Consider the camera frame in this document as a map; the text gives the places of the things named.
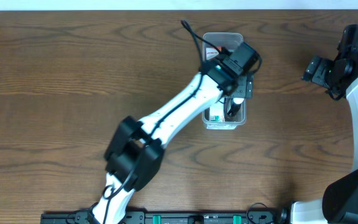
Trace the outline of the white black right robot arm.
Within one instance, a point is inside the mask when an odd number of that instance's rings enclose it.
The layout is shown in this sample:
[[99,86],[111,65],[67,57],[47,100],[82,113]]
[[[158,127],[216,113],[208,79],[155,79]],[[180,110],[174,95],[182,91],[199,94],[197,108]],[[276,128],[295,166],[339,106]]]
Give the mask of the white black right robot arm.
[[358,23],[344,28],[337,51],[334,60],[314,56],[303,80],[324,87],[335,101],[347,100],[354,143],[351,172],[328,185],[322,198],[293,203],[290,223],[358,223]]

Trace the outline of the white green medicine box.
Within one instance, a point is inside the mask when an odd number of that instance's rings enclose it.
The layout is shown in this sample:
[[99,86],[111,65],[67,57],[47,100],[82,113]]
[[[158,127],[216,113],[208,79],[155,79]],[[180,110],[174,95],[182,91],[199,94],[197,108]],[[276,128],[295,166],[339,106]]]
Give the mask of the white green medicine box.
[[209,108],[209,120],[211,122],[225,122],[223,103],[217,102]]

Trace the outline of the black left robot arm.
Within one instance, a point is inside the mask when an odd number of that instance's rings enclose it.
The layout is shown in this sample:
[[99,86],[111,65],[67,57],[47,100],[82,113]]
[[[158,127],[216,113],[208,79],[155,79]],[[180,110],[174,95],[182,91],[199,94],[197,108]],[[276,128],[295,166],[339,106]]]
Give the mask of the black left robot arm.
[[89,211],[90,222],[119,223],[134,192],[158,172],[173,137],[202,111],[232,95],[241,78],[252,78],[253,66],[261,63],[257,51],[243,42],[232,52],[201,61],[186,88],[157,111],[140,120],[123,119],[104,153],[106,186]]

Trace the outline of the red white small box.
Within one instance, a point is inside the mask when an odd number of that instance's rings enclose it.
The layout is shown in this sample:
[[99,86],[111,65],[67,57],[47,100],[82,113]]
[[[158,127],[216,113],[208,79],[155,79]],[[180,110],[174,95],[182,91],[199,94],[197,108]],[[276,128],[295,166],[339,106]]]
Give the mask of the red white small box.
[[205,60],[211,60],[219,55],[218,50],[221,50],[220,47],[218,49],[215,49],[213,47],[207,47],[205,48]]

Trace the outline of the dark bottle white cap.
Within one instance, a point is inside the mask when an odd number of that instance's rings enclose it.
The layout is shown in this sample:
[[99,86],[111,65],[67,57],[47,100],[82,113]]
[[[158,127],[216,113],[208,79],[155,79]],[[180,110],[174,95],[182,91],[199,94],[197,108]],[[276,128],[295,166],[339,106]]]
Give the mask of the dark bottle white cap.
[[229,98],[227,100],[226,114],[229,117],[234,117],[236,114],[238,114],[244,100],[244,98]]

